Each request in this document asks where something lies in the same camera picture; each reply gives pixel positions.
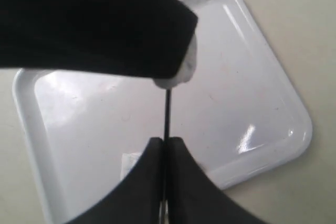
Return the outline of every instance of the white plastic tray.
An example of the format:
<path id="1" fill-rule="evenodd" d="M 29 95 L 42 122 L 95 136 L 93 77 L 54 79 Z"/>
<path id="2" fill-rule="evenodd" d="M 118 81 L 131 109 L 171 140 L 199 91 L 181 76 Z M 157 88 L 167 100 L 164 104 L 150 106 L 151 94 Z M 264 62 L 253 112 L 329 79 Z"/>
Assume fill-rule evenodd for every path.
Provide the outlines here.
<path id="1" fill-rule="evenodd" d="M 220 188 L 298 157 L 309 115 L 242 0 L 183 0 L 199 16 L 197 69 L 173 90 L 181 136 Z M 123 153 L 163 135 L 165 92 L 151 80 L 21 70 L 14 97 L 46 219 L 64 223 L 120 180 Z"/>

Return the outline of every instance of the thin metal wire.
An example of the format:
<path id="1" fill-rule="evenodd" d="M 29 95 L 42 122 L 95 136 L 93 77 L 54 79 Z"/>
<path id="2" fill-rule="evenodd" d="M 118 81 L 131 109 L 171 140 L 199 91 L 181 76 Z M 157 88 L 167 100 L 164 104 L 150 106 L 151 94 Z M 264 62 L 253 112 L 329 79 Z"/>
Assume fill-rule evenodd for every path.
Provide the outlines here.
<path id="1" fill-rule="evenodd" d="M 163 141 L 168 141 L 170 136 L 170 108 L 171 108 L 171 100 L 172 100 L 172 90 L 166 90 L 166 101 L 165 101 L 165 111 L 164 111 L 164 134 Z M 161 201 L 161 218 L 160 224 L 165 223 L 165 215 L 166 215 L 166 165 L 164 164 L 164 175 L 163 175 L 163 193 L 162 193 L 162 201 Z"/>

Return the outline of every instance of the beige table surface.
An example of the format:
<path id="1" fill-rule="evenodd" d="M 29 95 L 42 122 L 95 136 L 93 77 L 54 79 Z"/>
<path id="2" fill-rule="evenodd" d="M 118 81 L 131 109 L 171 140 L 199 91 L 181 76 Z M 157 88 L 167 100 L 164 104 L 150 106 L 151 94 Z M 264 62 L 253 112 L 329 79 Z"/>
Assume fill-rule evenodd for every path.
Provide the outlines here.
<path id="1" fill-rule="evenodd" d="M 226 192 L 273 224 L 336 223 L 336 0 L 245 0 L 313 121 L 297 160 Z M 0 223 L 44 223 L 12 99 L 0 71 Z"/>

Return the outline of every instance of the black sleeve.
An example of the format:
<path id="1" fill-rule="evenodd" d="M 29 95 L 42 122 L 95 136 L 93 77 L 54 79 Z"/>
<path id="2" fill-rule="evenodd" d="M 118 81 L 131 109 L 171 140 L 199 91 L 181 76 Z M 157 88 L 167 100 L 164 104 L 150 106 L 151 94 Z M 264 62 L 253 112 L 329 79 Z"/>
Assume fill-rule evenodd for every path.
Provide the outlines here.
<path id="1" fill-rule="evenodd" d="M 170 78 L 196 24 L 178 0 L 0 0 L 0 67 Z"/>

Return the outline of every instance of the black fabric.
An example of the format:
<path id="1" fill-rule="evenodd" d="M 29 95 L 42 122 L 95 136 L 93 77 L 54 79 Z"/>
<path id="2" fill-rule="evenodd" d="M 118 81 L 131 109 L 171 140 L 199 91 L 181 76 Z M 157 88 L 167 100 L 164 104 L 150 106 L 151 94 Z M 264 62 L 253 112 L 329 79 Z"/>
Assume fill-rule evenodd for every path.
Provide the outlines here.
<path id="1" fill-rule="evenodd" d="M 171 78 L 196 24 L 178 0 L 0 0 L 0 67 Z"/>
<path id="2" fill-rule="evenodd" d="M 68 224 L 157 224 L 162 195 L 163 142 L 151 138 L 137 164 L 102 201 Z"/>
<path id="3" fill-rule="evenodd" d="M 170 224 L 265 224 L 222 193 L 179 137 L 164 142 Z"/>

